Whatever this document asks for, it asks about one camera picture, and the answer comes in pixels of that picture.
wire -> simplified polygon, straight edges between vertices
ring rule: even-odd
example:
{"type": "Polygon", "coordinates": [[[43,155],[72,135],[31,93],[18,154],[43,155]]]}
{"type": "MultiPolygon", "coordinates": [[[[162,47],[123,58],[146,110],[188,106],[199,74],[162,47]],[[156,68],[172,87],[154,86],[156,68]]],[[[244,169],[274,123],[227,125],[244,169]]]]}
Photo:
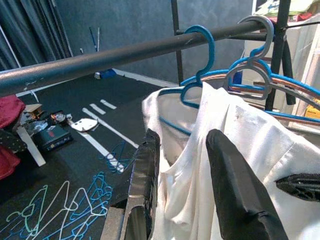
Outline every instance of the wire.
{"type": "Polygon", "coordinates": [[[303,27],[303,26],[308,26],[308,25],[314,25],[314,24],[320,24],[320,21],[302,23],[302,24],[292,25],[292,26],[285,26],[285,27],[283,27],[282,29],[298,28],[298,27],[303,27]]]}

clothes hanger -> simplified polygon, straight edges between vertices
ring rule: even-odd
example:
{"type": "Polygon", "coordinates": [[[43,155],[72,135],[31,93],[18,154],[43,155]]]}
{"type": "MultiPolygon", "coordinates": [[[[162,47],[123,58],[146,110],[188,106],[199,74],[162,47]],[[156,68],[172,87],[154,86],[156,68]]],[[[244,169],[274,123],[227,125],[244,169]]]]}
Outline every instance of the clothes hanger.
{"type": "MultiPolygon", "coordinates": [[[[214,42],[214,38],[212,36],[212,34],[210,33],[210,31],[208,29],[206,29],[205,27],[201,26],[201,25],[193,25],[191,27],[189,27],[185,32],[185,34],[188,33],[202,33],[205,38],[208,41],[208,63],[206,64],[206,66],[199,70],[196,74],[195,74],[195,80],[189,84],[187,84],[185,87],[183,88],[167,88],[167,89],[163,89],[159,92],[158,96],[162,96],[162,95],[167,95],[167,94],[180,94],[180,100],[181,102],[189,107],[192,108],[199,108],[199,104],[194,103],[194,102],[190,102],[187,101],[185,99],[186,97],[186,93],[189,89],[194,88],[194,87],[200,87],[202,88],[203,84],[201,81],[201,76],[204,75],[205,73],[207,73],[211,67],[214,64],[215,61],[215,42],[214,42]]],[[[165,124],[167,124],[168,126],[190,136],[191,132],[189,132],[188,130],[185,130],[179,126],[174,125],[173,123],[167,121],[166,119],[164,119],[163,117],[159,116],[159,120],[165,124]]]]}
{"type": "MultiPolygon", "coordinates": [[[[241,20],[240,23],[245,21],[252,21],[252,20],[261,22],[262,24],[264,24],[265,28],[267,29],[265,44],[259,48],[252,50],[249,57],[241,58],[235,61],[230,66],[229,69],[215,70],[215,71],[210,71],[205,73],[203,75],[202,81],[208,81],[212,79],[220,79],[220,80],[224,79],[223,87],[226,90],[229,90],[230,94],[238,95],[238,96],[249,98],[249,99],[256,99],[256,100],[266,99],[271,89],[275,88],[283,92],[286,92],[290,95],[293,95],[297,98],[300,98],[304,102],[310,104],[311,106],[319,110],[320,104],[318,104],[313,100],[310,100],[310,98],[306,97],[305,95],[294,91],[294,90],[298,90],[309,96],[312,96],[318,99],[320,98],[319,90],[311,86],[308,86],[306,84],[303,84],[299,81],[296,81],[292,78],[272,73],[270,67],[261,59],[268,52],[269,47],[271,45],[273,35],[274,35],[273,24],[269,19],[262,16],[249,16],[241,20]],[[258,72],[259,75],[261,75],[262,78],[264,79],[264,84],[262,86],[256,86],[256,85],[251,86],[251,85],[232,83],[233,75],[236,72],[244,69],[251,69],[255,72],[258,72]],[[239,91],[249,92],[249,93],[259,93],[261,95],[245,94],[239,91]]],[[[185,81],[183,81],[181,85],[183,86],[187,83],[190,83],[194,81],[194,79],[195,77],[188,78],[185,81]]],[[[287,120],[292,122],[320,126],[320,119],[295,116],[291,114],[273,112],[273,111],[266,111],[266,112],[280,120],[287,120]]]]}

red cloth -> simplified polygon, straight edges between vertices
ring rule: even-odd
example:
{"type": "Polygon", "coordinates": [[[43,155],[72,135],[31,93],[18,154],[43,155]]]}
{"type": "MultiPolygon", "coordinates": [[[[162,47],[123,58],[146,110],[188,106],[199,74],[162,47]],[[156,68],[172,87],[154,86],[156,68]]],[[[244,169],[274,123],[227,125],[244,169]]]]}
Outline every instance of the red cloth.
{"type": "Polygon", "coordinates": [[[25,109],[26,105],[16,95],[0,98],[0,129],[12,124],[25,109]]]}
{"type": "Polygon", "coordinates": [[[312,15],[313,14],[310,12],[301,13],[297,16],[297,22],[307,20],[307,19],[311,18],[312,15]]]}
{"type": "Polygon", "coordinates": [[[0,180],[15,171],[20,159],[10,150],[0,145],[0,180]]]}
{"type": "MultiPolygon", "coordinates": [[[[16,97],[10,95],[0,98],[0,128],[12,124],[25,109],[26,105],[16,97]]],[[[10,150],[0,145],[0,180],[12,174],[20,159],[10,150]]]]}

black metal rod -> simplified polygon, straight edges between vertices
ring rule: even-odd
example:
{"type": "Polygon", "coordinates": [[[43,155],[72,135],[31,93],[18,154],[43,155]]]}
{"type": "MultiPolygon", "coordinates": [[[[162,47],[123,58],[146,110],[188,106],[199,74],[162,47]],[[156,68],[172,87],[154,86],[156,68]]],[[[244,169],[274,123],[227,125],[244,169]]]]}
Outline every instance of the black metal rod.
{"type": "MultiPolygon", "coordinates": [[[[211,31],[216,41],[263,29],[256,21],[242,22],[211,31]]],[[[0,97],[79,78],[94,72],[148,59],[207,42],[198,32],[138,43],[112,50],[79,55],[0,72],[0,97]]]]}
{"type": "MultiPolygon", "coordinates": [[[[291,0],[280,0],[277,21],[275,25],[274,46],[272,52],[271,71],[279,73],[281,59],[284,51],[286,29],[288,25],[289,9],[291,0]]],[[[272,89],[265,101],[264,109],[272,111],[274,107],[276,90],[272,89]]]]}
{"type": "MultiPolygon", "coordinates": [[[[177,30],[176,34],[177,35],[182,35],[184,34],[184,30],[177,30]]],[[[251,41],[261,41],[265,42],[266,41],[266,33],[264,32],[251,32],[251,33],[245,33],[245,34],[239,34],[236,36],[230,37],[230,39],[236,39],[236,40],[251,40],[251,41]]]]}
{"type": "MultiPolygon", "coordinates": [[[[294,72],[292,70],[292,63],[291,63],[291,53],[288,41],[284,41],[283,46],[283,54],[282,54],[282,71],[283,75],[288,78],[294,78],[294,72]]],[[[290,95],[289,93],[285,93],[285,99],[287,105],[295,105],[296,104],[296,97],[290,95]]]]}
{"type": "MultiPolygon", "coordinates": [[[[171,10],[172,10],[173,32],[174,32],[174,35],[177,35],[177,30],[179,29],[179,13],[178,13],[177,0],[171,0],[171,10]]],[[[178,82],[180,84],[184,80],[184,70],[183,70],[181,50],[178,50],[175,52],[175,57],[176,57],[176,68],[178,73],[178,82]]]]}
{"type": "Polygon", "coordinates": [[[285,29],[292,29],[292,28],[299,28],[299,27],[305,27],[309,25],[315,25],[315,24],[320,24],[320,21],[313,21],[313,22],[307,22],[307,23],[302,23],[302,24],[295,24],[291,26],[285,26],[285,29]]]}

white shirt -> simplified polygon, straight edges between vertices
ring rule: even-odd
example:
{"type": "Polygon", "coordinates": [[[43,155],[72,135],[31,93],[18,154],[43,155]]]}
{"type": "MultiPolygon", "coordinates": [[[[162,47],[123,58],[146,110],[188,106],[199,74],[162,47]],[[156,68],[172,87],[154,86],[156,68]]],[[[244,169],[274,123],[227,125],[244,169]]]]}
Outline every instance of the white shirt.
{"type": "Polygon", "coordinates": [[[160,137],[158,199],[153,240],[222,239],[215,210],[206,137],[221,130],[266,187],[289,239],[320,236],[320,203],[291,196],[275,181],[292,174],[320,173],[320,150],[275,118],[249,106],[223,88],[191,88],[187,97],[199,110],[180,101],[180,94],[152,93],[142,103],[145,127],[160,137]],[[159,120],[189,130],[191,136],[159,120]]]}

